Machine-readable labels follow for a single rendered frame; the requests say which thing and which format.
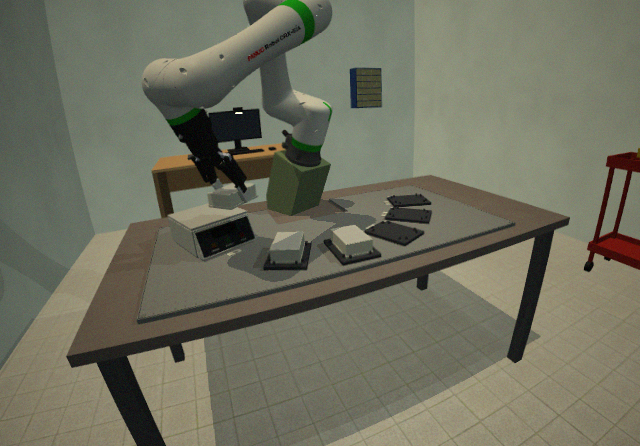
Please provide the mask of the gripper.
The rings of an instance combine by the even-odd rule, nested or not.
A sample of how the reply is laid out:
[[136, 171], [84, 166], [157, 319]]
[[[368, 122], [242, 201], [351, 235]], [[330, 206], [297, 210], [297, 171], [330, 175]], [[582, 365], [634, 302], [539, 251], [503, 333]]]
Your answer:
[[[190, 159], [194, 162], [199, 173], [206, 183], [209, 182], [210, 184], [212, 184], [215, 190], [223, 187], [220, 180], [217, 179], [218, 177], [215, 171], [216, 167], [218, 170], [221, 170], [235, 184], [235, 188], [237, 188], [243, 200], [248, 203], [249, 199], [251, 198], [251, 194], [244, 184], [247, 177], [233, 158], [232, 153], [230, 151], [228, 153], [223, 153], [218, 148], [218, 140], [215, 137], [212, 129], [210, 129], [208, 133], [206, 133], [198, 140], [185, 144], [193, 154]], [[201, 157], [201, 155], [206, 156]]]

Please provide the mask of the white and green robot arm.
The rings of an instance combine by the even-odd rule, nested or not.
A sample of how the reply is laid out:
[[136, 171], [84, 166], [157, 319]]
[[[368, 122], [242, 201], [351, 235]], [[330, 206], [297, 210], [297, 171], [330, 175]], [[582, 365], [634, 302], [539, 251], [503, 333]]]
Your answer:
[[321, 163], [320, 150], [332, 106], [291, 88], [285, 52], [329, 26], [331, 3], [243, 0], [243, 5], [248, 28], [192, 56], [153, 61], [143, 72], [143, 91], [179, 141], [189, 143], [203, 137], [212, 127], [204, 109], [217, 105], [260, 67], [263, 109], [293, 126], [292, 134], [282, 131], [286, 137], [282, 147], [290, 147], [286, 158], [299, 166], [316, 167]]

